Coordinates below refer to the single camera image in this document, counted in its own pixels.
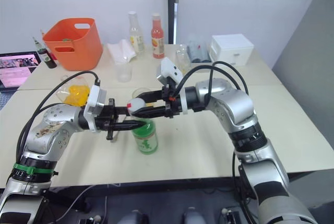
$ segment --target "white table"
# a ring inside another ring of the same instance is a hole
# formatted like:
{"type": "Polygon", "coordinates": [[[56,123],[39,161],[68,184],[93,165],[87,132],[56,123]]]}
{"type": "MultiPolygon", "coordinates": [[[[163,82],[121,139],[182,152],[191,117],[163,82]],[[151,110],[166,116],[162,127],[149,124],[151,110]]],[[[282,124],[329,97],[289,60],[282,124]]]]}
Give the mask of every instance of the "white table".
{"type": "MultiPolygon", "coordinates": [[[[20,130],[49,91],[17,91],[0,111],[0,187],[5,186],[15,162],[20,130]]],[[[119,106],[133,92],[129,88],[107,91],[107,97],[115,98],[119,106]]],[[[334,151],[283,85],[250,85],[249,92],[260,124],[288,172],[334,168],[334,151]]],[[[47,104],[54,102],[58,102],[56,96],[47,104]]],[[[159,148],[151,155],[138,151],[131,132],[120,132],[116,143],[105,139],[106,132],[75,133],[56,166],[59,176],[52,179],[52,186],[232,175],[233,145],[211,112],[155,121],[159,148]]]]}
{"type": "MultiPolygon", "coordinates": [[[[172,61],[175,59],[175,50],[177,45],[166,45],[165,55],[172,61]]],[[[96,72],[101,79],[102,88],[139,88],[151,87],[161,88],[161,83],[156,79],[157,67],[160,60],[152,57],[151,48],[146,48],[146,53],[142,57],[135,57],[131,60],[133,66],[132,79],[129,82],[118,82],[114,71],[114,65],[111,62],[111,57],[106,48],[103,49],[101,59],[92,71],[96,72]]],[[[237,70],[242,74],[248,85],[275,85],[281,84],[281,81],[271,71],[271,69],[263,62],[254,51],[246,66],[237,67],[237,70]]],[[[26,82],[19,88],[19,90],[36,90],[36,89],[53,89],[61,82],[61,77],[64,75],[73,75],[77,72],[65,70],[58,65],[55,69],[49,69],[44,62],[31,74],[26,82]]],[[[238,77],[230,72],[232,76],[239,81],[238,77]]],[[[87,81],[93,83],[92,75],[85,75],[87,81]]],[[[209,79],[209,73],[194,73],[188,80],[187,84],[194,85],[197,81],[209,79]]]]}

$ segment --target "bottle label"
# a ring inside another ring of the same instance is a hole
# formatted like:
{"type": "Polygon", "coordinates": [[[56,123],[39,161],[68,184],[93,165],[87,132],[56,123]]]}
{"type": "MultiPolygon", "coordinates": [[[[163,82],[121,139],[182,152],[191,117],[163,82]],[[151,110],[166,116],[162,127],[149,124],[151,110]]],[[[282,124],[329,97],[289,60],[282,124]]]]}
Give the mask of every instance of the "bottle label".
{"type": "Polygon", "coordinates": [[[40,54],[40,57],[45,61],[45,62],[48,62],[50,61],[50,57],[48,56],[48,54],[46,53],[43,53],[43,54],[40,54]]]}
{"type": "Polygon", "coordinates": [[[152,38],[153,54],[162,54],[164,52],[163,48],[163,38],[152,38]]]}
{"type": "Polygon", "coordinates": [[[158,140],[155,131],[147,137],[135,136],[135,139],[141,152],[152,152],[158,146],[158,140]]]}
{"type": "Polygon", "coordinates": [[[144,51],[144,41],[142,36],[130,36],[130,41],[136,53],[144,51]]]}

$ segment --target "white tissue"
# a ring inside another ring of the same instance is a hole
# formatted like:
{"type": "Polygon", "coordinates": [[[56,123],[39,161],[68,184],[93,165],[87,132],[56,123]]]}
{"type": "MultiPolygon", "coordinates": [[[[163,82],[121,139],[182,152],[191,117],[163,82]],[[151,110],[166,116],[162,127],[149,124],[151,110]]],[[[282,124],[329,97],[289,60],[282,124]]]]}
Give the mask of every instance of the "white tissue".
{"type": "Polygon", "coordinates": [[[121,40],[118,44],[107,44],[108,50],[115,64],[128,63],[136,56],[136,52],[130,42],[121,40]]]}

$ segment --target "green band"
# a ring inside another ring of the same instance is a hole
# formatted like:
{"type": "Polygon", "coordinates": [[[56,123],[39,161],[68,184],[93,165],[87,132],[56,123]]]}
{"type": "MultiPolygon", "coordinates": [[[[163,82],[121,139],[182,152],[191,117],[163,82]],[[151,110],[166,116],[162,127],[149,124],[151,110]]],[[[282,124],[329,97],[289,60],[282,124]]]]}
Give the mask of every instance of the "green band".
{"type": "Polygon", "coordinates": [[[14,164],[14,168],[23,170],[27,174],[34,174],[34,173],[53,173],[53,169],[45,169],[45,168],[35,168],[35,167],[28,167],[18,163],[14,164]]]}

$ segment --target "laptop screen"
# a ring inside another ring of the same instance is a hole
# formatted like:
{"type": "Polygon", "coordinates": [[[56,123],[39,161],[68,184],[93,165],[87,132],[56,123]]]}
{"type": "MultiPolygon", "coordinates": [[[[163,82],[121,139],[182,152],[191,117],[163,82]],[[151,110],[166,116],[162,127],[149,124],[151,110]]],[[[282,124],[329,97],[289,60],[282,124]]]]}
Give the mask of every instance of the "laptop screen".
{"type": "Polygon", "coordinates": [[[21,86],[39,63],[36,52],[0,54],[0,90],[21,86]]]}

